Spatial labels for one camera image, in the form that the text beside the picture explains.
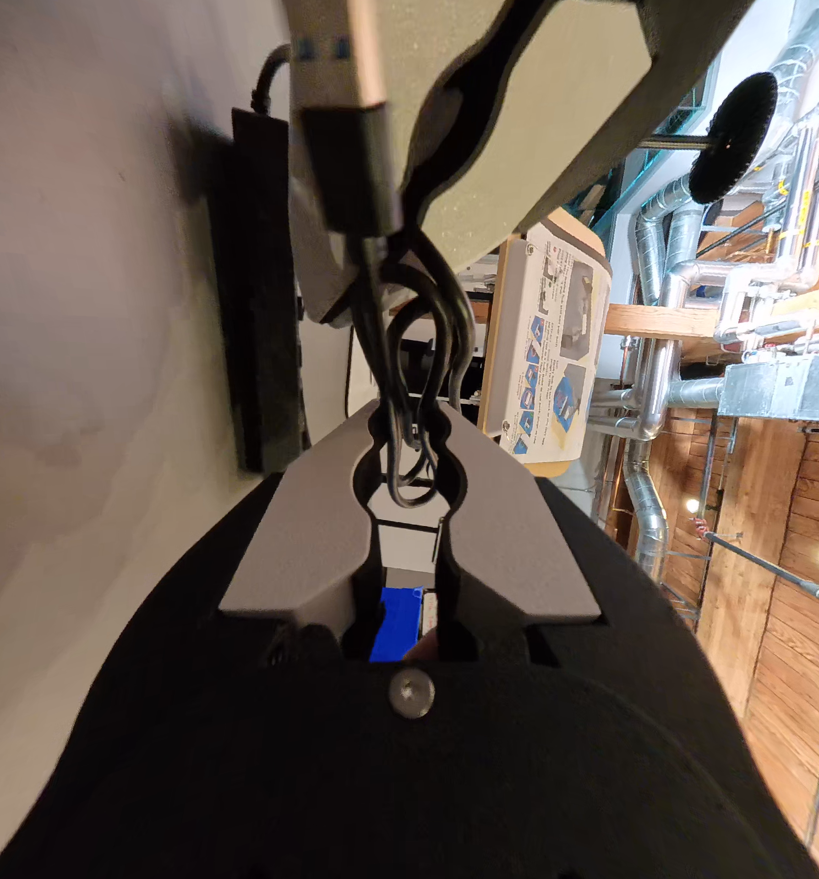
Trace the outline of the foil-wrapped rectangular duct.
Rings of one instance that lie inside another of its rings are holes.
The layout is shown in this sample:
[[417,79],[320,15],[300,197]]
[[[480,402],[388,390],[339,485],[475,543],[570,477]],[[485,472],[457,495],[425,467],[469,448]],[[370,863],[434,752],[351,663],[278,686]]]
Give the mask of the foil-wrapped rectangular duct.
[[727,367],[717,412],[819,422],[819,353]]

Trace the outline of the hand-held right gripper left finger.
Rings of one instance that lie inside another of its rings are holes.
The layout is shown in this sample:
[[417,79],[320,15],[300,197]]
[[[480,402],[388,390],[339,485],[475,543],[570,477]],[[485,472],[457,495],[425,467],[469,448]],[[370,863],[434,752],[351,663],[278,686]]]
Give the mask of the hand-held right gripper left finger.
[[369,502],[382,487],[382,414],[369,402],[284,472],[218,609],[326,628],[368,661],[385,571]]

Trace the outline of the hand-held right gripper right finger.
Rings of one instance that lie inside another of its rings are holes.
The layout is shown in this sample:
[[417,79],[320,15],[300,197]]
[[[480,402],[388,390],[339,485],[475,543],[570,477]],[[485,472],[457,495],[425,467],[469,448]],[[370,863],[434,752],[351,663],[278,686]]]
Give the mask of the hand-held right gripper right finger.
[[433,448],[448,505],[435,571],[438,658],[512,656],[532,627],[599,621],[601,607],[533,475],[444,405]]

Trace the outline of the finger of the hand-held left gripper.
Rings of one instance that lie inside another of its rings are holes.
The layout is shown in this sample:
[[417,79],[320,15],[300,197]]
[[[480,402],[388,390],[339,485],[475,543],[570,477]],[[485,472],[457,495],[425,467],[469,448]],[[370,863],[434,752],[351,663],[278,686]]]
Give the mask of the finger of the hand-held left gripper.
[[347,236],[363,232],[363,86],[356,69],[291,69],[287,209],[306,312],[340,321],[356,276]]
[[[503,2],[396,2],[395,174],[431,87]],[[633,2],[557,2],[507,80],[491,137],[430,205],[423,230],[461,270],[500,245],[651,66]]]

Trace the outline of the black multi-port usb hub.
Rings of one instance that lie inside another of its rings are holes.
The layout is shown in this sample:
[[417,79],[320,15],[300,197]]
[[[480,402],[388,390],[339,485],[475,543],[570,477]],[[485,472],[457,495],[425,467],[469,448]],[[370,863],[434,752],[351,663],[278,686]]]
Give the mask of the black multi-port usb hub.
[[281,473],[309,445],[288,216],[287,123],[231,112],[208,212],[240,467]]

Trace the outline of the grey sprinkler pipe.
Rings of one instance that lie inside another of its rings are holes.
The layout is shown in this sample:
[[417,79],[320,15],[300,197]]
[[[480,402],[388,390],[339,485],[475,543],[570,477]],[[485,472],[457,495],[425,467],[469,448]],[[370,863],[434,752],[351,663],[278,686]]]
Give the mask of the grey sprinkler pipe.
[[763,557],[755,555],[751,551],[742,548],[739,545],[739,542],[743,537],[743,533],[717,533],[709,528],[706,520],[701,519],[698,516],[693,516],[690,519],[690,522],[692,522],[693,529],[701,540],[713,546],[728,550],[733,555],[736,555],[746,562],[749,562],[767,571],[768,573],[773,574],[776,578],[799,588],[801,591],[819,601],[818,582],[800,577],[797,574],[794,574],[783,568],[782,566],[772,563],[764,559]]

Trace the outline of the blue plastic bin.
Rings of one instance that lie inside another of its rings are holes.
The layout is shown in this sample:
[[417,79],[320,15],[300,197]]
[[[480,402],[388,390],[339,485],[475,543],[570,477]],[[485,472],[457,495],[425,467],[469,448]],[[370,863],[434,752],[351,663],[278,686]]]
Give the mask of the blue plastic bin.
[[371,663],[400,662],[416,645],[423,595],[422,587],[383,588],[381,599],[384,617],[371,649]]

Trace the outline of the cluster of silver pipes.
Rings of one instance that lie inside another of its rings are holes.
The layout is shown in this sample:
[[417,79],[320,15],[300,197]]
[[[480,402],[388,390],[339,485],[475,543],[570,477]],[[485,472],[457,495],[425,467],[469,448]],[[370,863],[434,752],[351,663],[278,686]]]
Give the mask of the cluster of silver pipes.
[[720,282],[723,297],[713,339],[721,346],[747,333],[738,318],[745,299],[757,288],[795,287],[801,252],[808,243],[819,168],[819,6],[768,72],[777,79],[778,98],[767,137],[753,165],[727,194],[757,168],[776,167],[786,159],[787,194],[774,204],[782,216],[775,261],[738,264],[696,258],[709,204],[692,200],[688,173],[666,184],[635,214],[635,254],[644,304],[681,309],[691,287]]

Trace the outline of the silver spiral air duct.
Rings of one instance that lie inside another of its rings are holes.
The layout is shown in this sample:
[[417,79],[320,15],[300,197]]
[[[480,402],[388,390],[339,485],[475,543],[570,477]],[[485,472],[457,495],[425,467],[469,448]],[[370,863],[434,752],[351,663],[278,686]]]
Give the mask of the silver spiral air duct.
[[635,562],[660,587],[669,547],[669,528],[666,509],[650,476],[651,445],[647,441],[627,440],[623,477],[635,514]]

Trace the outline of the wooden post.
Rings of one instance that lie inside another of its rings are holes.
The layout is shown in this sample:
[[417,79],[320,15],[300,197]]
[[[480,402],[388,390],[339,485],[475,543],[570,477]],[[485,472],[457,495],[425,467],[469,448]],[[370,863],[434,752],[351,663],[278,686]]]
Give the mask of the wooden post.
[[[767,321],[784,320],[801,312],[816,313],[813,332],[819,333],[819,289],[776,302]],[[721,353],[721,348],[713,340],[717,317],[717,309],[611,304],[606,314],[604,333],[677,340],[682,343],[683,359],[701,361]]]

